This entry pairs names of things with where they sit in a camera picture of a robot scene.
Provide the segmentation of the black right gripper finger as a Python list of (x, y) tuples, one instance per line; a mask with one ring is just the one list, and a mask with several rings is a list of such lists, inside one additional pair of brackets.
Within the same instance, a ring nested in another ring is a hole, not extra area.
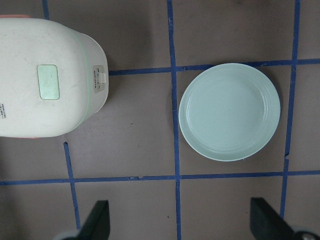
[(294, 230), (262, 197), (250, 199), (250, 231), (256, 240), (297, 240)]

